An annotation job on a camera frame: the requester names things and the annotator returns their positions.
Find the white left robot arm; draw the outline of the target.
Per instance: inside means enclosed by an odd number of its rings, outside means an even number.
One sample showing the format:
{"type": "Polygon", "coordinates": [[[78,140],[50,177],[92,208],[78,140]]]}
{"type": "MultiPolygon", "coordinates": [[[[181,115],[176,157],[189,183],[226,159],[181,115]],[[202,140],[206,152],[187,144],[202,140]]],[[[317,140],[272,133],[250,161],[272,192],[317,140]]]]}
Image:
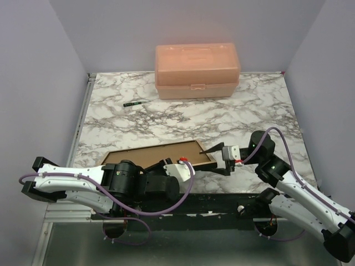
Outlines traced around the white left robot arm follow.
{"type": "Polygon", "coordinates": [[[186,198],[180,194],[178,179],[165,170],[163,162],[147,169],[129,160],[67,168],[37,157],[33,169],[32,181],[25,176],[19,180],[26,196],[47,203],[70,201],[111,219],[126,212],[145,216],[169,213],[186,198]]]}

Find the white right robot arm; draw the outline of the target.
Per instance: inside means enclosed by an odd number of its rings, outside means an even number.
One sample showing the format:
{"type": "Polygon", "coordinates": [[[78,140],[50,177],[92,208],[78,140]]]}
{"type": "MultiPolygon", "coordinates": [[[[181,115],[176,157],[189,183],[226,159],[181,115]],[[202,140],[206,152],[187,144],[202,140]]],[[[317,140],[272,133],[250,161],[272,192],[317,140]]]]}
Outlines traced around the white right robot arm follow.
{"type": "Polygon", "coordinates": [[[327,252],[348,263],[354,257],[354,212],[311,186],[295,170],[292,160],[275,155],[275,142],[268,131],[255,131],[247,148],[219,143],[205,153],[220,151],[225,168],[214,173],[228,176],[238,164],[256,165],[255,174],[271,186],[255,203],[256,213],[281,216],[322,241],[327,252]]]}

